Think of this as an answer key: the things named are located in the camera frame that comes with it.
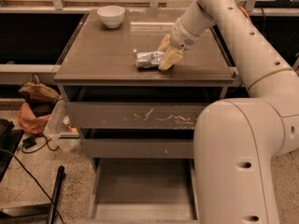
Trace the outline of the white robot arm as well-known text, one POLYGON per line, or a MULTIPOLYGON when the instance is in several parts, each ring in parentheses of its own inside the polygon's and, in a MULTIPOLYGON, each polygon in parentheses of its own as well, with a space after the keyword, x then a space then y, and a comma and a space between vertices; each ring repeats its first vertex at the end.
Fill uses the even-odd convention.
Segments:
POLYGON ((299 146, 299 77, 246 18, 237 0, 195 0, 159 49, 177 63, 217 25, 248 92, 207 106, 196 121, 193 162, 200 224, 279 224, 273 157, 299 146))

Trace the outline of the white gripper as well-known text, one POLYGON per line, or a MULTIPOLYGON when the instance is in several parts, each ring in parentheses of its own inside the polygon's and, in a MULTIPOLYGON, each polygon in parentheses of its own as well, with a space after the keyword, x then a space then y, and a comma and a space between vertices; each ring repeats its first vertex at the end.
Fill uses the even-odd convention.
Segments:
POLYGON ((180 17, 174 23, 170 35, 166 35, 159 45, 158 51, 164 52, 164 57, 158 68, 168 70, 183 58, 182 49, 191 49, 199 38, 194 19, 180 17))

